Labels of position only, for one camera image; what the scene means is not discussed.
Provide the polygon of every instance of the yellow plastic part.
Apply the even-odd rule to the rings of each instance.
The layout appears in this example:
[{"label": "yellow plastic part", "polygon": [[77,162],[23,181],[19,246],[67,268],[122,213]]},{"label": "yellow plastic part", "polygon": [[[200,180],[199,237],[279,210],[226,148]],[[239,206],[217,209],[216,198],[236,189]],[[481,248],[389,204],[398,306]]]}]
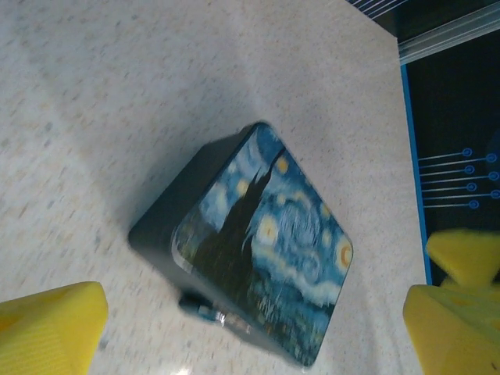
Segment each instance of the yellow plastic part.
[{"label": "yellow plastic part", "polygon": [[487,287],[500,270],[500,233],[436,232],[427,242],[427,252],[458,285]]},{"label": "yellow plastic part", "polygon": [[489,299],[490,301],[500,302],[500,284],[492,284],[489,287],[461,287],[455,281],[446,277],[441,283],[441,288],[450,291],[459,291],[468,295],[476,295]]},{"label": "yellow plastic part", "polygon": [[425,375],[498,375],[500,304],[414,285],[403,309]]},{"label": "yellow plastic part", "polygon": [[0,373],[86,374],[107,316],[96,282],[0,303]]}]

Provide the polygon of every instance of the countertop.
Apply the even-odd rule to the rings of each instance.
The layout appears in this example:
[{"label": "countertop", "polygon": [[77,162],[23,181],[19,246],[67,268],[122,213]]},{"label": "countertop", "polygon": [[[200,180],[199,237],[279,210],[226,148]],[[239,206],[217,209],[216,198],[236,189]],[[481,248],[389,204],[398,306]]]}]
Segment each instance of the countertop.
[{"label": "countertop", "polygon": [[344,0],[0,2],[0,300],[102,283],[90,374],[301,373],[184,316],[127,232],[207,141],[264,119],[354,244],[310,374],[413,374],[424,283],[396,40]]}]

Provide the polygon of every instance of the blue border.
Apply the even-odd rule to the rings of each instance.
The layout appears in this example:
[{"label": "blue border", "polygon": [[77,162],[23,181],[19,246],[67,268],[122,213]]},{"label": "blue border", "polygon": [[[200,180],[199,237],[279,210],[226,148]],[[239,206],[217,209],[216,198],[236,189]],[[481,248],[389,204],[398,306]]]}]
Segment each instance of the blue border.
[{"label": "blue border", "polygon": [[423,212],[422,187],[420,186],[418,156],[416,154],[415,128],[413,125],[412,101],[409,94],[408,73],[406,65],[401,65],[401,76],[403,81],[403,95],[405,96],[406,119],[408,121],[409,147],[412,152],[413,176],[415,177],[416,205],[419,210],[420,236],[422,238],[423,265],[425,266],[425,278],[429,285],[432,285],[432,275],[430,273],[430,259],[425,252],[427,243],[427,231],[425,229],[425,215]]}]

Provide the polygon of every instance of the blue circle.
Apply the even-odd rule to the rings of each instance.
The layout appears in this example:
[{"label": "blue circle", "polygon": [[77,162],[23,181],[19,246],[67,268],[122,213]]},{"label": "blue circle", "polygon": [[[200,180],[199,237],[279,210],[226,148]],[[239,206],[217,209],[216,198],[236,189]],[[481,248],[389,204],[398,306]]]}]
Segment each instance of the blue circle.
[{"label": "blue circle", "polygon": [[472,155],[472,149],[471,148],[464,148],[462,150],[462,155],[467,157],[467,156],[471,156]]},{"label": "blue circle", "polygon": [[477,184],[475,182],[469,182],[466,186],[467,191],[476,191]]},{"label": "blue circle", "polygon": [[496,154],[487,154],[486,155],[486,161],[488,163],[494,163],[497,161],[497,155]]},{"label": "blue circle", "polygon": [[472,201],[469,202],[469,208],[471,208],[471,209],[478,209],[479,208],[479,202],[476,199],[473,199]]},{"label": "blue circle", "polygon": [[472,174],[472,173],[474,173],[475,170],[476,170],[476,168],[474,168],[473,166],[466,166],[463,171],[466,174]]},{"label": "blue circle", "polygon": [[489,178],[492,181],[496,181],[500,178],[500,173],[498,172],[490,172],[487,174],[487,178]]}]

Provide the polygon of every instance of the box lid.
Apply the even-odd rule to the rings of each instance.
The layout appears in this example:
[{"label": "box lid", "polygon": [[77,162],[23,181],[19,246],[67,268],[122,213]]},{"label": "box lid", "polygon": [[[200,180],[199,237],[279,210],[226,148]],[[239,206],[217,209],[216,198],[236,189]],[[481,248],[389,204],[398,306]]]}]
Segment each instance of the box lid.
[{"label": "box lid", "polygon": [[352,245],[273,129],[258,123],[175,230],[177,261],[303,366],[318,355]]}]

